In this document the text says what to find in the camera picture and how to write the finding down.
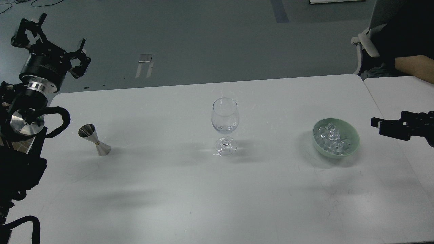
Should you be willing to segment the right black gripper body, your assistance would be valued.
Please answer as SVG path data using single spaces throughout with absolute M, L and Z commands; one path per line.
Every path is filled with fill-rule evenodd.
M 434 147 L 434 118 L 433 115 L 426 115 L 421 122 L 422 136 L 426 139 L 428 145 Z

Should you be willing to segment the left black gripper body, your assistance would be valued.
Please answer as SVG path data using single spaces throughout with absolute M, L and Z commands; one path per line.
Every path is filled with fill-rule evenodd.
M 70 60 L 48 57 L 30 52 L 23 65 L 19 79 L 28 84 L 32 78 L 39 79 L 48 87 L 49 93 L 57 93 L 63 85 L 66 73 L 72 67 Z

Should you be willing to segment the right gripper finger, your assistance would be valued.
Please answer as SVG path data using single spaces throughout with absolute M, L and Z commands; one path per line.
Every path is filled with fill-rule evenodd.
M 419 128 L 396 121 L 378 122 L 378 129 L 380 135 L 403 141 L 409 141 L 412 136 L 424 137 L 422 131 Z
M 434 112 L 430 111 L 427 113 L 414 113 L 409 111 L 402 111 L 400 118 L 398 120 L 386 120 L 373 117 L 371 118 L 371 126 L 380 128 L 380 126 L 409 126 L 420 127 L 420 126 L 428 126 L 433 127 L 434 125 Z

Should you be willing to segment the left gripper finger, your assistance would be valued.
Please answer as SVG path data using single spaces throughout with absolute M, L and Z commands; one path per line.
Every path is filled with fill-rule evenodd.
M 42 25 L 46 17 L 47 13 L 42 13 L 38 20 L 29 21 L 23 18 L 14 35 L 11 37 L 11 45 L 17 48 L 24 48 L 30 53 L 40 51 L 42 48 L 47 47 L 48 39 L 42 31 Z M 34 44 L 31 44 L 27 32 L 31 32 L 34 38 L 39 37 Z
M 67 52 L 64 54 L 64 60 L 69 67 L 68 71 L 75 79 L 79 79 L 85 74 L 91 62 L 91 58 L 87 56 L 84 49 L 85 42 L 86 39 L 83 38 L 79 42 L 78 49 L 76 51 Z M 79 60 L 79 64 L 73 66 L 71 64 L 72 60 Z

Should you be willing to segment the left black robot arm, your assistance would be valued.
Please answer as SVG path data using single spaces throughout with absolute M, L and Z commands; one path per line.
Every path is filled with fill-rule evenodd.
M 41 157 L 45 139 L 70 124 L 66 109 L 48 106 L 48 95 L 61 90 L 67 73 L 82 77 L 91 62 L 85 39 L 71 52 L 50 42 L 42 31 L 46 17 L 43 13 L 37 20 L 21 20 L 11 45 L 26 49 L 28 59 L 20 83 L 1 83 L 1 224 L 13 202 L 23 200 L 39 183 L 47 167 Z

